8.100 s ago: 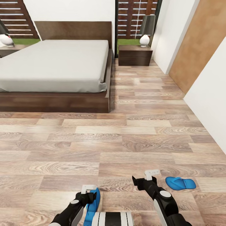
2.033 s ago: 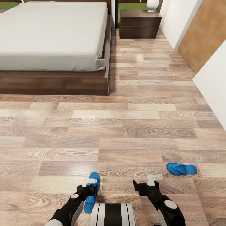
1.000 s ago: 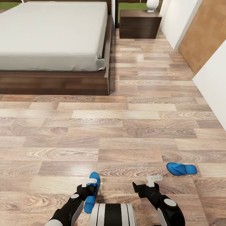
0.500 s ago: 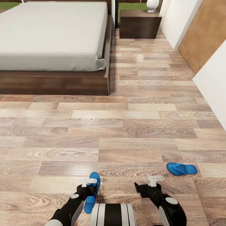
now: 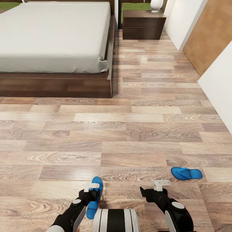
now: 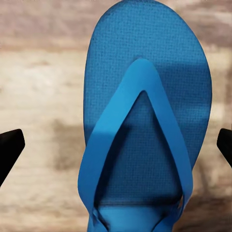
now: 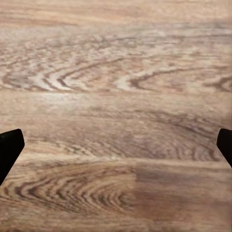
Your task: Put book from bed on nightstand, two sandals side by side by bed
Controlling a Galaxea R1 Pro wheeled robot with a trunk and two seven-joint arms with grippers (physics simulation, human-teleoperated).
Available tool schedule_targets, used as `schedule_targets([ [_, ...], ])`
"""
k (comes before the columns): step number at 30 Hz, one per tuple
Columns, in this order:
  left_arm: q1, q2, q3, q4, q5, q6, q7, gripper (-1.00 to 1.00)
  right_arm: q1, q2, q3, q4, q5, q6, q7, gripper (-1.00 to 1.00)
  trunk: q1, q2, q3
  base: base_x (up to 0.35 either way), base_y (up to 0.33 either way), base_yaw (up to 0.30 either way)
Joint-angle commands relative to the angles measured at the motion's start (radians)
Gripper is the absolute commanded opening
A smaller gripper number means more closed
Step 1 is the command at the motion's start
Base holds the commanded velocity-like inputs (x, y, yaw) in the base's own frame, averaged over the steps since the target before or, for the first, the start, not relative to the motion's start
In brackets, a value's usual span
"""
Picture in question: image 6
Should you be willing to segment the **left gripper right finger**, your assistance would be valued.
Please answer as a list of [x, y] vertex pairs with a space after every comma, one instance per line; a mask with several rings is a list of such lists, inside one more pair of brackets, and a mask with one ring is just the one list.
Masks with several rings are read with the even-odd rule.
[[232, 130], [220, 129], [217, 146], [232, 167]]

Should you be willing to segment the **sandal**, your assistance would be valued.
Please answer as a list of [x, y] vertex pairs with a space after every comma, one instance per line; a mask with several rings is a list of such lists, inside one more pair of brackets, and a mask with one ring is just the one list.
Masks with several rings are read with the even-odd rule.
[[84, 77], [78, 193], [87, 232], [172, 232], [192, 195], [211, 105], [205, 53], [178, 13], [123, 0], [102, 15]]

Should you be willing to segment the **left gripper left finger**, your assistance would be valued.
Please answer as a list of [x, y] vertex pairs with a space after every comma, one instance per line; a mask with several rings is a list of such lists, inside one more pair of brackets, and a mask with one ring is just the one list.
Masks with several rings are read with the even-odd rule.
[[25, 148], [21, 129], [0, 134], [0, 186]]

